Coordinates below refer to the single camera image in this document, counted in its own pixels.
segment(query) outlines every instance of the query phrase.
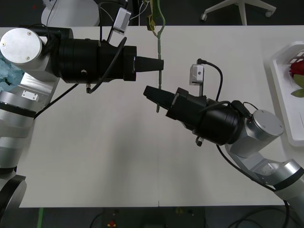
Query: metal bolt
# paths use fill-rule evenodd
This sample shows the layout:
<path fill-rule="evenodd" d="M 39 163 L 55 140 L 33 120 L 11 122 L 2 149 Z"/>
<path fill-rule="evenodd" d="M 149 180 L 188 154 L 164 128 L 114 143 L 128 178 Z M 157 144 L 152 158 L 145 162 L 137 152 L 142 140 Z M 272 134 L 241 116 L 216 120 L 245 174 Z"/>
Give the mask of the metal bolt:
<path fill-rule="evenodd" d="M 86 70 L 84 70 L 84 69 L 83 69 L 83 70 L 81 70 L 80 72 L 81 72 L 81 74 L 82 74 L 82 75 L 87 75 L 87 71 L 86 71 Z"/>

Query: blue cloth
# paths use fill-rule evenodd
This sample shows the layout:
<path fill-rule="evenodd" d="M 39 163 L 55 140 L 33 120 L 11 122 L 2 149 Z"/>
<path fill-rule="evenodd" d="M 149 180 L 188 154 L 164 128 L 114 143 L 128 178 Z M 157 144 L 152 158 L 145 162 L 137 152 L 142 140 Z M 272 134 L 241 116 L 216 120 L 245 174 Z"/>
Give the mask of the blue cloth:
<path fill-rule="evenodd" d="M 20 84 L 24 71 L 7 61 L 0 52 L 0 91 L 12 90 Z"/>

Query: chair leg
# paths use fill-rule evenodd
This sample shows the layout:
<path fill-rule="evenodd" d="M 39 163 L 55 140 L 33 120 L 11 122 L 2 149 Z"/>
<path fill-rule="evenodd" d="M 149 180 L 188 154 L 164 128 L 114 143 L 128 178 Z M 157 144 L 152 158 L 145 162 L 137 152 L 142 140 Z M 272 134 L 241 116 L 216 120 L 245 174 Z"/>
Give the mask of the chair leg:
<path fill-rule="evenodd" d="M 246 19 L 246 11 L 245 11 L 245 3 L 243 1 L 240 1 L 238 3 L 238 9 L 239 13 L 241 15 L 242 24 L 247 25 L 247 19 Z"/>
<path fill-rule="evenodd" d="M 249 5 L 257 6 L 260 8 L 264 8 L 266 10 L 271 11 L 272 13 L 274 13 L 274 11 L 276 10 L 276 7 L 269 5 L 261 0 L 245 0 L 245 3 L 249 4 Z"/>
<path fill-rule="evenodd" d="M 232 5 L 234 3 L 236 3 L 238 0 L 225 0 L 223 2 L 220 2 L 219 4 L 212 6 L 208 9 L 205 10 L 204 14 L 210 13 L 212 11 L 218 10 L 220 8 L 224 8 L 226 6 Z"/>

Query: green cable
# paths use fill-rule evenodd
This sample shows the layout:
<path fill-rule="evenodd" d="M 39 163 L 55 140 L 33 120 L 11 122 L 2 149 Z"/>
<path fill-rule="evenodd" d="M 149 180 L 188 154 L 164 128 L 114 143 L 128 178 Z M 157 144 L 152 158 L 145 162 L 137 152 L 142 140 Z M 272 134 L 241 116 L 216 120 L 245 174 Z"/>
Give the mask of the green cable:
<path fill-rule="evenodd" d="M 39 208 L 37 228 L 42 228 L 43 208 Z"/>

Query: red flower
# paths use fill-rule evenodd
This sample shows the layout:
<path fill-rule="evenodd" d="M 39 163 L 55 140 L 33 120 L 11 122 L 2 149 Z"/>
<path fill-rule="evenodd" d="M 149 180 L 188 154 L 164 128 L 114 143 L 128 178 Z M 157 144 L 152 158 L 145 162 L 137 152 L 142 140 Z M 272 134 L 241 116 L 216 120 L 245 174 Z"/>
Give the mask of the red flower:
<path fill-rule="evenodd" d="M 303 75 L 304 76 L 304 61 L 293 63 L 290 66 L 291 70 L 289 71 L 292 74 L 292 77 L 294 75 Z"/>

